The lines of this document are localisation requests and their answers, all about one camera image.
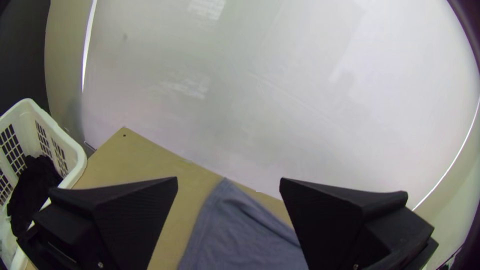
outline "laundry basket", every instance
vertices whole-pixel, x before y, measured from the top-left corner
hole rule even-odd
[[[82,147],[33,100],[19,101],[0,117],[1,258],[11,270],[23,270],[27,265],[27,257],[17,246],[6,215],[7,203],[26,168],[28,155],[49,157],[63,177],[58,186],[65,189],[78,181],[87,165]]]

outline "black cloth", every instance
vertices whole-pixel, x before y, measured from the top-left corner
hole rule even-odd
[[[49,188],[62,181],[52,161],[46,156],[25,158],[26,169],[18,178],[6,213],[11,217],[11,231],[16,237],[26,232],[32,216],[40,210],[49,197]]]

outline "gray t-shirt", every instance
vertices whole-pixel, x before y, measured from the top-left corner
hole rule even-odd
[[[179,270],[306,270],[293,229],[224,179],[205,201]]]

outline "white backdrop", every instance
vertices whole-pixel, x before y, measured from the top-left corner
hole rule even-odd
[[[82,121],[120,127],[257,191],[281,177],[409,193],[469,132],[479,72],[447,1],[101,0]]]

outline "tan tabletop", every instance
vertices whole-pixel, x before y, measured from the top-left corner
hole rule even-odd
[[[74,189],[88,189],[176,176],[178,193],[165,221],[149,270],[176,269],[204,201],[223,179],[164,149],[128,128],[122,128],[89,159]],[[278,218],[292,226],[281,200],[237,184]],[[27,270],[35,269],[29,262]]]

